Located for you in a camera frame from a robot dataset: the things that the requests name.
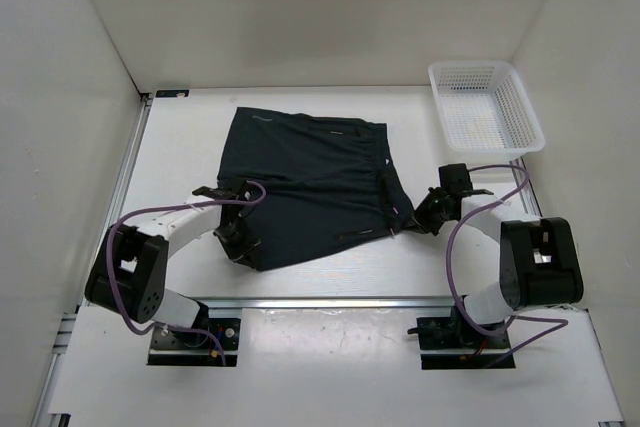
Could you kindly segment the dark navy shorts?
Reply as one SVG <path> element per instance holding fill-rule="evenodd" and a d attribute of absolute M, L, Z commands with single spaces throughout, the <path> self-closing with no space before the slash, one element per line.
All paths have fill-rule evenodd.
<path fill-rule="evenodd" d="M 272 270 L 333 255 L 406 229 L 413 205 L 397 175 L 384 123 L 240 107 L 217 176 L 264 193 L 241 213 L 235 263 Z"/>

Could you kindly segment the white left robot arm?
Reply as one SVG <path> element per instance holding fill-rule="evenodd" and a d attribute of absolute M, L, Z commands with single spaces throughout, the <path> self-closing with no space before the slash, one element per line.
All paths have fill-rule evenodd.
<path fill-rule="evenodd" d="M 188 347 L 206 342 L 208 308 L 166 288 L 169 259 L 211 233 L 227 257 L 255 268 L 260 240 L 246 216 L 266 198 L 265 188 L 240 179 L 226 189 L 202 186 L 179 205 L 140 209 L 124 215 L 105 233 L 91 268 L 85 298 L 123 318 L 132 332 L 152 322 L 175 332 Z"/>

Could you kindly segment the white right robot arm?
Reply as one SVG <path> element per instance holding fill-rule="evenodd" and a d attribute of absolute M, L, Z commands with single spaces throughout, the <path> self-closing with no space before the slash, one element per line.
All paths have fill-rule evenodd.
<path fill-rule="evenodd" d="M 584 283 L 567 220 L 543 218 L 518 210 L 487 190 L 450 192 L 431 188 L 413 214 L 418 227 L 436 235 L 455 222 L 445 251 L 445 271 L 455 310 L 449 334 L 470 347 L 489 328 L 533 307 L 575 304 Z M 472 227 L 499 245 L 499 274 L 488 287 L 461 297 L 455 286 L 452 254 L 459 230 Z"/>

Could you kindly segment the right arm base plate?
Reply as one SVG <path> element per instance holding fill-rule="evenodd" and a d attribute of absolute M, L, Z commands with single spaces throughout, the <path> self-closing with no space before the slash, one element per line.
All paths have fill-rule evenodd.
<path fill-rule="evenodd" d="M 450 317 L 419 317 L 407 335 L 417 339 L 423 371 L 515 369 L 506 332 L 486 336 Z"/>

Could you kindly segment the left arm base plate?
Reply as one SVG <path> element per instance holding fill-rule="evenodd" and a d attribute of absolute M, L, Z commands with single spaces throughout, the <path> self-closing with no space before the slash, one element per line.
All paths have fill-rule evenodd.
<path fill-rule="evenodd" d="M 235 367 L 238 361 L 242 319 L 209 315 L 209 335 L 174 332 L 156 327 L 152 333 L 147 364 L 156 367 Z"/>

